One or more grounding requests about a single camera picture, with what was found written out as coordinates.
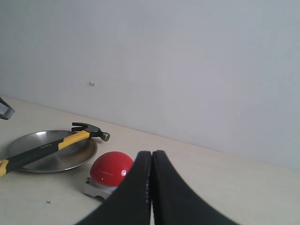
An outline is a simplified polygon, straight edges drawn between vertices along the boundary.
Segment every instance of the white table surface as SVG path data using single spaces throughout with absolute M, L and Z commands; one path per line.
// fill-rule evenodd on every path
M 193 146 L 114 124 L 3 97 L 14 109 L 0 120 L 0 157 L 14 139 L 29 133 L 70 129 L 73 121 L 111 133 L 97 155 L 76 169 L 37 174 L 11 172 L 0 178 L 0 224 L 72 225 L 100 201 L 83 194 L 92 163 L 108 151 L 135 159 L 141 150 L 165 150 L 189 186 L 214 208 L 245 225 L 299 225 L 300 173 Z

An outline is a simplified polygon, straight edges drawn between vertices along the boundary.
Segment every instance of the red button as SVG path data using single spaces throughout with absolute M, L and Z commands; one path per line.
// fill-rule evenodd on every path
M 118 186 L 128 174 L 132 164 L 133 160 L 125 153 L 111 151 L 94 162 L 90 176 L 97 183 Z

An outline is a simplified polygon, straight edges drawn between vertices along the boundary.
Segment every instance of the hammer head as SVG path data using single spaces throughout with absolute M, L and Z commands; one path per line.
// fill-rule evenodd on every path
M 90 133 L 90 137 L 100 137 L 105 142 L 107 142 L 111 136 L 109 133 L 102 132 L 100 128 L 88 123 L 73 122 L 72 126 L 77 126 L 77 127 L 72 127 L 72 131 L 85 130 Z

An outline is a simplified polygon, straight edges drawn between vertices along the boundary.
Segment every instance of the hammer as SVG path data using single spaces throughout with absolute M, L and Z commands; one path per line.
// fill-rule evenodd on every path
M 78 131 L 76 134 L 0 160 L 0 177 L 89 137 L 100 137 L 105 142 L 110 138 L 109 133 L 102 132 L 100 128 L 91 124 L 74 122 L 72 126 L 77 126 L 72 128 L 72 131 Z

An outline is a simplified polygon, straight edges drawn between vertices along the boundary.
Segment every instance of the white wall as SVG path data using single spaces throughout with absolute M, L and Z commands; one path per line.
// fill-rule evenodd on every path
M 299 8 L 1 1 L 0 94 L 300 170 Z

